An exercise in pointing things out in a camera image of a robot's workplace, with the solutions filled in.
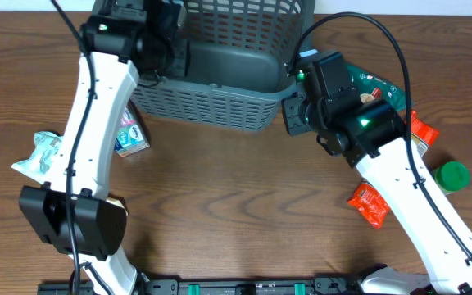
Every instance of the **gray plastic basket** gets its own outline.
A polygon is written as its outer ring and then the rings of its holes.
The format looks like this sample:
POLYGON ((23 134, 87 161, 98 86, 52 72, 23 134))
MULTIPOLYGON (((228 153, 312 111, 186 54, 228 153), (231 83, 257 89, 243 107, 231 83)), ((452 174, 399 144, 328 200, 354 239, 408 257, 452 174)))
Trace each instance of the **gray plastic basket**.
MULTIPOLYGON (((315 0, 189 0, 187 78, 162 77, 155 87, 138 86, 131 99, 157 116, 265 128, 296 90, 284 63, 312 24, 314 5, 315 0)), ((140 84, 154 81, 142 76, 140 84)))

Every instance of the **snack bag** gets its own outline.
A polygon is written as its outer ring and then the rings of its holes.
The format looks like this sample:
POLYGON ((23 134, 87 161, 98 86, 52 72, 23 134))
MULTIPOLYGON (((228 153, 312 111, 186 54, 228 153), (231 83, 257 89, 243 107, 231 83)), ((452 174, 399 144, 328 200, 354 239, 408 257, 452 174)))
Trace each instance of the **snack bag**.
POLYGON ((427 152, 439 135, 440 132, 438 130, 425 124, 416 117, 416 111, 411 112, 411 138, 418 147, 420 157, 424 156, 425 152, 427 152))
POLYGON ((360 183, 352 199, 347 203, 358 209, 376 229, 382 227, 385 216, 389 212, 389 205, 384 198, 365 180, 360 183))
POLYGON ((351 64, 347 64, 347 70, 351 81, 360 91, 363 103, 382 98, 397 111, 406 108, 406 93, 396 85, 351 64))

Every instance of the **green led light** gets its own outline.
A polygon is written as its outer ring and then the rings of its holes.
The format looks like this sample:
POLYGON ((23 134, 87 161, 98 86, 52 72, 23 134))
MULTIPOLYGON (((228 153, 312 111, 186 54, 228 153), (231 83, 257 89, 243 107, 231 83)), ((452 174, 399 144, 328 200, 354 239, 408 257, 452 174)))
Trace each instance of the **green led light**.
POLYGON ((367 119, 361 119, 360 124, 364 127, 366 127, 370 123, 370 120, 367 119))
POLYGON ((300 72, 297 75, 297 80, 301 81, 303 79, 305 79, 305 73, 302 72, 302 70, 300 70, 300 72))

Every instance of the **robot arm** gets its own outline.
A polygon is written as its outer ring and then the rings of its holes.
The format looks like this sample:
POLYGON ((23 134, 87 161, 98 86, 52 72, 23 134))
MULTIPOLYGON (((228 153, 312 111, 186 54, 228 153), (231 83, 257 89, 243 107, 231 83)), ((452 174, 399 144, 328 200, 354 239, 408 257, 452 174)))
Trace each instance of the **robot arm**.
MULTIPOLYGON (((298 95, 283 102, 287 131, 291 135, 315 131, 330 155, 343 155, 378 190, 415 244, 438 293, 463 293, 472 288, 472 261, 415 184, 400 116, 385 101, 361 102, 339 52, 305 55, 296 72, 298 95)), ((471 231, 425 169, 414 142, 411 147, 422 183, 472 253, 471 231)), ((368 293, 413 290, 382 288, 383 280, 371 279, 362 287, 368 293)))
POLYGON ((41 188, 23 187, 20 208, 44 243, 60 253, 71 254, 67 206, 74 208, 79 262, 93 281, 97 294, 129 295, 143 292, 144 282, 121 247, 127 211, 107 201, 109 172, 120 118, 134 89, 139 72, 165 68, 171 56, 170 42, 179 27, 149 28, 148 8, 169 11, 171 19, 183 17, 183 3, 164 4, 144 0, 97 1, 81 35, 96 73, 95 96, 89 97, 89 65, 79 60, 79 81, 61 149, 41 188), (69 155, 87 101, 93 99, 74 159, 72 203, 66 204, 66 173, 69 155))

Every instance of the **black wire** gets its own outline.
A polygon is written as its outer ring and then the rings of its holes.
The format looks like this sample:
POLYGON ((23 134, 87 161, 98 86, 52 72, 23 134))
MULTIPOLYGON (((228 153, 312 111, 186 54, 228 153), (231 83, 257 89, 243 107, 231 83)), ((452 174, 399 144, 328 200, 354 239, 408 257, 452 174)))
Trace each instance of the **black wire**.
POLYGON ((72 274, 70 274, 69 278, 69 294, 72 292, 72 288, 74 286, 74 277, 75 277, 75 268, 72 270, 72 274))
POLYGON ((105 292, 107 292, 107 295, 113 295, 110 287, 105 284, 105 282, 103 281, 102 277, 100 277, 97 273, 97 271, 94 269, 94 267, 92 266, 92 263, 90 262, 85 262, 84 264, 81 265, 83 268, 85 268, 86 270, 90 270, 90 273, 92 274, 92 276, 96 279, 96 281, 98 282, 99 286, 101 288, 103 288, 103 290, 105 290, 105 292))
POLYGON ((407 159, 409 160, 409 165, 411 167, 411 171, 413 175, 415 176, 416 183, 420 187, 420 190, 425 196, 425 199, 433 209, 433 212, 436 214, 442 225, 447 229, 447 232, 452 236, 452 238, 455 240, 455 242, 460 246, 461 250, 463 253, 467 256, 468 261, 472 262, 472 252, 469 250, 469 248, 464 244, 464 242, 460 239, 458 234, 456 234, 455 230, 451 227, 451 225, 447 222, 445 217, 443 216, 442 212, 438 209, 436 204, 434 203, 434 200, 431 198, 429 195, 429 192, 427 191, 427 188, 425 187, 422 178, 416 169, 416 164, 415 164, 415 159, 413 157, 412 153, 412 148, 411 148, 411 82, 409 79, 409 71, 407 69, 407 64, 406 64, 406 59, 403 56, 403 52, 400 49, 400 46, 398 45, 397 40, 393 37, 393 35, 388 31, 388 29, 382 25, 380 22, 375 20, 374 18, 370 16, 363 15, 361 13, 356 13, 356 12, 341 12, 337 14, 333 14, 331 16, 326 16, 321 20, 318 20, 314 25, 312 25, 303 35, 301 38, 298 40, 293 57, 291 58, 291 61, 289 63, 290 69, 289 72, 294 71, 296 68, 296 63, 298 60, 298 51, 300 50, 300 47, 303 43, 303 40, 317 27, 320 25, 324 24, 325 22, 329 20, 334 20, 340 17, 356 17, 360 18, 362 20, 367 20, 371 24, 375 25, 378 29, 380 29, 385 36, 389 39, 391 44, 394 47, 394 50, 396 51, 398 55, 398 59, 400 60, 400 64, 402 66, 402 72, 403 72, 403 80, 404 80, 404 85, 406 89, 406 134, 405 134, 405 140, 406 140, 406 152, 407 152, 407 159))
POLYGON ((78 243, 76 242, 75 238, 75 230, 74 230, 74 208, 72 207, 72 176, 74 171, 74 162, 75 162, 75 154, 78 150, 79 141, 81 140, 81 135, 83 133, 85 123, 87 122, 87 118, 89 117, 90 107, 92 106, 92 102, 96 95, 96 75, 94 73, 94 66, 93 62, 90 58, 89 51, 84 45, 83 39, 78 34, 78 31, 75 29, 72 22, 66 16, 65 12, 61 9, 61 7, 57 4, 56 0, 51 0, 52 5, 57 9, 57 12, 65 21, 66 26, 69 27, 70 32, 74 35, 74 38, 78 41, 79 50, 83 53, 85 60, 87 61, 88 65, 88 72, 90 74, 90 89, 88 90, 88 100, 87 105, 85 106, 83 116, 81 118, 81 123, 79 123, 79 128, 76 133, 74 144, 72 145, 72 150, 70 151, 69 157, 69 164, 66 168, 66 221, 69 227, 69 235, 70 235, 70 244, 72 246, 72 256, 74 257, 74 278, 72 289, 70 291, 71 294, 78 295, 79 294, 79 286, 81 284, 81 273, 79 269, 79 252, 78 252, 78 243))

